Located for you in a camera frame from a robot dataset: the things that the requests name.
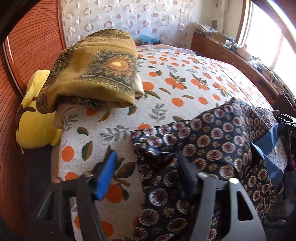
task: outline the metal screw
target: metal screw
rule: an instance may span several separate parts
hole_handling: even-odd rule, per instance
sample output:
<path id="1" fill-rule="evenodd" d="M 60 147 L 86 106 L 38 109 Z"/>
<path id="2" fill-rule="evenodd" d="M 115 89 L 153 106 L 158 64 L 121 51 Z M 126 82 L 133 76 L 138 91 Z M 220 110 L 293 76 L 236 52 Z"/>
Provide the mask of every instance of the metal screw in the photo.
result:
<path id="1" fill-rule="evenodd" d="M 204 172 L 199 172 L 197 174 L 200 178 L 206 178 L 207 177 L 207 174 L 205 174 Z"/>
<path id="2" fill-rule="evenodd" d="M 85 172 L 83 173 L 84 177 L 92 177 L 94 174 L 92 172 Z"/>
<path id="3" fill-rule="evenodd" d="M 233 184 L 238 184 L 239 180 L 237 178 L 230 178 L 229 182 L 233 183 Z"/>
<path id="4" fill-rule="evenodd" d="M 52 180 L 53 183 L 60 183 L 62 182 L 61 178 L 60 177 L 56 177 Z"/>

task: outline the wooden dresser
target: wooden dresser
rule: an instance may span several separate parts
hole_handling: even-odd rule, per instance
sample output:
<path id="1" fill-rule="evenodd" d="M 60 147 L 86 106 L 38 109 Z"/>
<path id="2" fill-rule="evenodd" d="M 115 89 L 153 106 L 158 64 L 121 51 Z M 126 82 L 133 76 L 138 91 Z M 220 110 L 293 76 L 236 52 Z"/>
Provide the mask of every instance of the wooden dresser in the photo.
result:
<path id="1" fill-rule="evenodd" d="M 279 95 L 278 91 L 270 84 L 265 76 L 250 66 L 238 54 L 196 33 L 193 34 L 191 49 L 198 51 L 204 57 L 229 63 L 238 68 L 261 91 L 271 106 L 274 106 Z"/>

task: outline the yellow patterned blanket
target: yellow patterned blanket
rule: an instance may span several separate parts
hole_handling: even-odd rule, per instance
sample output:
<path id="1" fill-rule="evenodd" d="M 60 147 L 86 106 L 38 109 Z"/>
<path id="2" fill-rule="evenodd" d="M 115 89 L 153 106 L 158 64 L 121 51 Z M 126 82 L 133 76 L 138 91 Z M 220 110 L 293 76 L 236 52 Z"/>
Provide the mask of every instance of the yellow patterned blanket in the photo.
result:
<path id="1" fill-rule="evenodd" d="M 40 113 L 51 113 L 61 102 L 95 109 L 135 104 L 136 45 L 116 29 L 93 33 L 63 50 L 36 102 Z"/>

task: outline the stuffed animal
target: stuffed animal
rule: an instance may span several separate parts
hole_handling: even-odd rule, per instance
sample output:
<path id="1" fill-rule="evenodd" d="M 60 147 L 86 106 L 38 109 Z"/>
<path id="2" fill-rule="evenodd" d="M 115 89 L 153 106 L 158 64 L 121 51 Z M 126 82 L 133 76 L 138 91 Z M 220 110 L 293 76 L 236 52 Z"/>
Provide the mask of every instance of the stuffed animal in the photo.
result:
<path id="1" fill-rule="evenodd" d="M 36 108 L 37 96 L 50 71 L 37 70 L 29 79 L 27 93 L 17 111 L 16 125 L 18 144 L 25 149 L 59 144 L 62 130 L 53 125 L 54 113 L 41 114 Z"/>

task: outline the bed sheet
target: bed sheet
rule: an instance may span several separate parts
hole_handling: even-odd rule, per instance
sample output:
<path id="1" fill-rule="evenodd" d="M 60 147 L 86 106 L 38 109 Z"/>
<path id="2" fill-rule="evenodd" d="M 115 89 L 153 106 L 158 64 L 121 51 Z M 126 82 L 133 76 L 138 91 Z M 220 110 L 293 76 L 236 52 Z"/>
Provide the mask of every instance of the bed sheet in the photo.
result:
<path id="1" fill-rule="evenodd" d="M 260 91 L 235 67 L 196 56 L 191 50 L 140 46 L 137 65 L 145 96 L 124 109 L 74 108 L 65 114 L 60 144 L 58 175 L 63 180 L 92 170 L 103 160 L 108 145 L 117 151 L 122 163 L 106 197 L 96 202 L 109 240 L 132 238 L 144 202 L 130 131 L 191 120 L 231 97 L 272 110 Z M 71 215 L 76 240 L 81 241 L 75 199 L 71 201 Z"/>

